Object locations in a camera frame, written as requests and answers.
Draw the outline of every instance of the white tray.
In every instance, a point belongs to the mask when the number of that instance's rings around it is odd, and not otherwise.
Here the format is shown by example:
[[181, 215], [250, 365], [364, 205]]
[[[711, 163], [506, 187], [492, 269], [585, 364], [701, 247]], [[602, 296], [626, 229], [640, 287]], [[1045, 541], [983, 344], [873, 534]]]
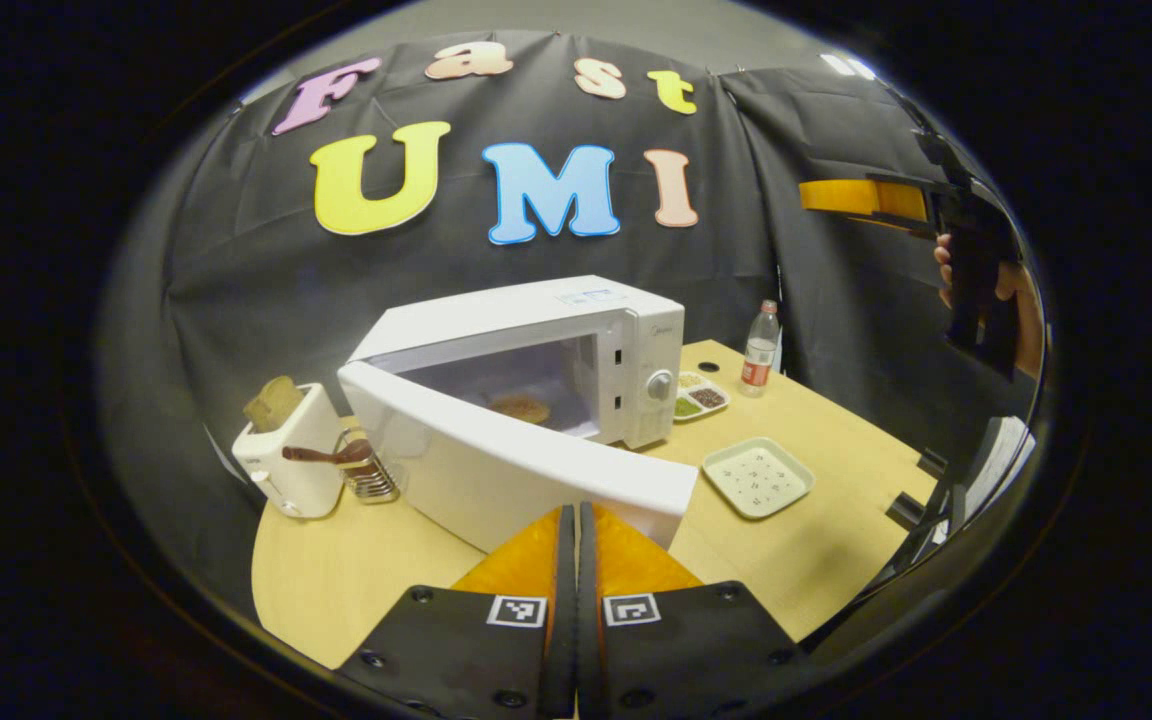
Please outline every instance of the white tray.
[[765, 437], [713, 452], [700, 469], [732, 507], [750, 520], [767, 518], [814, 487], [812, 470]]
[[[695, 378], [698, 379], [699, 382], [695, 384], [691, 387], [684, 387], [682, 386], [682, 378]], [[705, 407], [704, 404], [702, 404], [700, 401], [692, 400], [691, 393], [698, 389], [712, 389], [713, 392], [717, 393], [719, 397], [723, 399], [723, 403], [718, 407]], [[682, 397], [682, 400], [684, 400], [685, 402], [690, 402], [690, 404], [692, 406], [699, 407], [700, 412], [691, 415], [675, 415], [673, 416], [673, 420], [675, 420], [675, 423], [690, 423], [690, 420], [695, 420], [696, 418], [704, 418], [705, 415], [718, 414], [718, 411], [722, 410], [723, 407], [732, 404], [732, 396], [727, 395], [727, 393], [723, 392], [723, 388], [718, 387], [713, 382], [710, 382], [708, 379], [705, 378], [704, 376], [689, 372], [679, 373], [679, 394], [677, 396], [675, 396], [675, 402], [677, 402], [679, 397]]]

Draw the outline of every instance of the white microwave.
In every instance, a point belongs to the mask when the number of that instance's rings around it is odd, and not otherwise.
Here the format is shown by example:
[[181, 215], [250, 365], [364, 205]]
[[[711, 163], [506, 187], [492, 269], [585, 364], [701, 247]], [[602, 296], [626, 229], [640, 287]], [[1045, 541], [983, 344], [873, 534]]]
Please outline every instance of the white microwave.
[[[594, 275], [393, 306], [339, 370], [408, 502], [485, 552], [545, 511], [602, 502], [668, 547], [696, 468], [669, 434], [684, 308]], [[541, 424], [488, 408], [533, 397]]]

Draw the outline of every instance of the letter m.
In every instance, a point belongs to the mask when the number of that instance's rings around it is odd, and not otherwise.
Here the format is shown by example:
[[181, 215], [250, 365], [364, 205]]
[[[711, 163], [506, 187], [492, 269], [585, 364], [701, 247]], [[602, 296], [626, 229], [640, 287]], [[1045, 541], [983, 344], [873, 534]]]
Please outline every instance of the letter m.
[[532, 213], [551, 236], [563, 229], [573, 200], [576, 214], [568, 225], [573, 234], [594, 236], [620, 232], [621, 222], [612, 214], [607, 177], [616, 156], [607, 147], [575, 147], [558, 177], [525, 142], [487, 146], [483, 150], [483, 159], [495, 165], [497, 170], [499, 219], [488, 232], [488, 240], [498, 245], [536, 237], [536, 225], [526, 221], [526, 205], [531, 205]]

